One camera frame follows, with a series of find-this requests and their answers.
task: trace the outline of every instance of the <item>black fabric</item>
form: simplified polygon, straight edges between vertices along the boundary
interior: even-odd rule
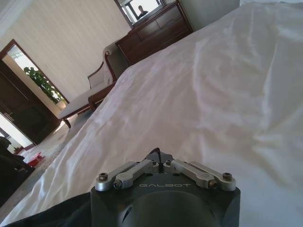
[[[7,227],[89,227],[90,193],[64,201],[42,213],[16,221]]]

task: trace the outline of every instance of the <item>green plant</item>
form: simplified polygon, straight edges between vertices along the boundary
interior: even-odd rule
[[[64,101],[64,98],[58,90],[55,89],[47,78],[38,70],[34,70],[33,67],[25,67],[23,71],[41,88],[41,90],[52,100],[53,103],[57,104],[60,101]]]

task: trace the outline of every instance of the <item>red object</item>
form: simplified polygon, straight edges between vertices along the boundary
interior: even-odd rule
[[[27,164],[31,167],[36,166],[44,157],[41,156],[41,152],[36,154]]]

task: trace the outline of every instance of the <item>wall molding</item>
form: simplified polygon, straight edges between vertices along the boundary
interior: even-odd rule
[[[11,0],[0,12],[0,38],[18,20],[33,0]]]

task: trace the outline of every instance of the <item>dark wooden door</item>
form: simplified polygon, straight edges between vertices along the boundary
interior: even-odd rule
[[[0,61],[0,112],[35,144],[60,123],[3,61]]]

